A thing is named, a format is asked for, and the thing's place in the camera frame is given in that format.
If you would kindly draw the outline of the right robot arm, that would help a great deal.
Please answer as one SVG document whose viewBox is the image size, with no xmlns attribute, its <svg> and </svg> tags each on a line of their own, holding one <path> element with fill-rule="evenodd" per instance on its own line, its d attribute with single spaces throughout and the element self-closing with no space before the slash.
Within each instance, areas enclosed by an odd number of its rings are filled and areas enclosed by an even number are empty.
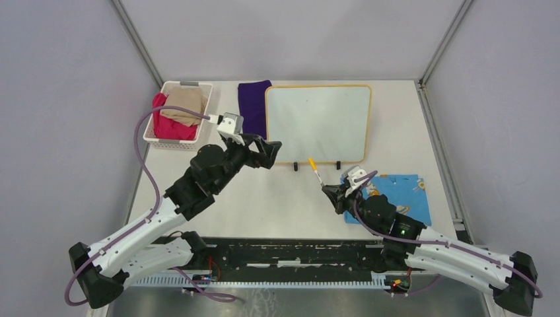
<svg viewBox="0 0 560 317">
<path fill-rule="evenodd" d="M 433 271 L 492 296 L 495 304 L 520 316 L 532 316 L 543 297 L 533 258 L 521 251 L 492 252 L 450 238 L 408 215 L 385 195 L 367 196 L 363 189 L 375 176 L 356 165 L 336 185 L 321 185 L 337 214 L 349 212 L 371 234 L 382 238 L 382 263 Z"/>
</svg>

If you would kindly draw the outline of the white orange marker pen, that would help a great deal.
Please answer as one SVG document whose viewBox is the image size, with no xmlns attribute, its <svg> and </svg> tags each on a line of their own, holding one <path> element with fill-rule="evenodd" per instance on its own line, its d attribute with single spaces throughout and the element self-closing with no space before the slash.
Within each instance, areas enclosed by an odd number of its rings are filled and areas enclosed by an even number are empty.
<svg viewBox="0 0 560 317">
<path fill-rule="evenodd" d="M 317 169 L 317 166 L 316 166 L 315 161 L 313 160 L 312 157 L 309 157 L 309 158 L 308 158 L 308 162 L 309 162 L 309 165 L 310 165 L 311 169 L 313 170 L 314 174 L 316 175 L 320 186 L 321 186 L 321 187 L 324 187 L 324 186 L 325 186 L 325 183 L 324 183 L 324 181 L 323 181 L 323 179 L 322 179 L 320 173 L 318 172 L 318 169 Z"/>
</svg>

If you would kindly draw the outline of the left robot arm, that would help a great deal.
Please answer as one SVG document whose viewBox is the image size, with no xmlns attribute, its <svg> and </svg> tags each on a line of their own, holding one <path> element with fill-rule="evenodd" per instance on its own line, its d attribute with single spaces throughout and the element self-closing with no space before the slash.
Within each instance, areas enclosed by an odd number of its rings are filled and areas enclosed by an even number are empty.
<svg viewBox="0 0 560 317">
<path fill-rule="evenodd" d="M 85 296 L 78 304 L 97 309 L 148 275 L 186 264 L 192 269 L 206 264 L 207 250 L 195 232 L 151 250 L 146 247 L 210 207 L 243 167 L 270 169 L 282 147 L 280 141 L 266 141 L 251 134 L 222 140 L 224 147 L 202 146 L 184 175 L 163 195 L 157 195 L 155 206 L 141 217 L 94 244 L 78 242 L 70 247 L 73 276 L 65 290 L 69 306 L 76 305 L 69 298 L 74 283 Z"/>
</svg>

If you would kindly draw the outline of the yellow framed whiteboard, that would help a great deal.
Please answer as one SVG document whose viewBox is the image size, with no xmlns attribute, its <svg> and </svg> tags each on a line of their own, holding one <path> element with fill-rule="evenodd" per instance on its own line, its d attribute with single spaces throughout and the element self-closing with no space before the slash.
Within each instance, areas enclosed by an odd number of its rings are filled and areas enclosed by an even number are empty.
<svg viewBox="0 0 560 317">
<path fill-rule="evenodd" d="M 281 164 L 361 162 L 366 157 L 373 90 L 366 84 L 272 86 L 265 92 L 268 141 Z"/>
</svg>

